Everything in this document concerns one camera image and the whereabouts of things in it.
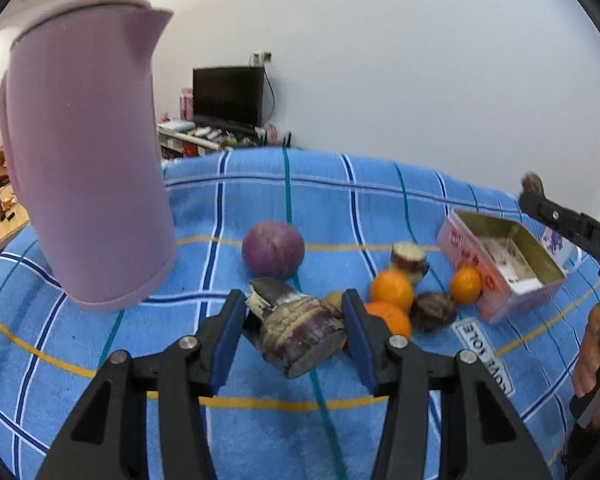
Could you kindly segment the right hand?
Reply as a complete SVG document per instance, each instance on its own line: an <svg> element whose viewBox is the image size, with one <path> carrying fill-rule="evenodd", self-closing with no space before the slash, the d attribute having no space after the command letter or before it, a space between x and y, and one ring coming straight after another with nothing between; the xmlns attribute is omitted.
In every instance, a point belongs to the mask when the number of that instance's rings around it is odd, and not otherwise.
<svg viewBox="0 0 600 480"><path fill-rule="evenodd" d="M590 393L596 386L596 373L600 368L600 304L588 315L585 334L580 347L580 354L572 374L574 392L578 398ZM590 426L600 429L600 406L592 416Z"/></svg>

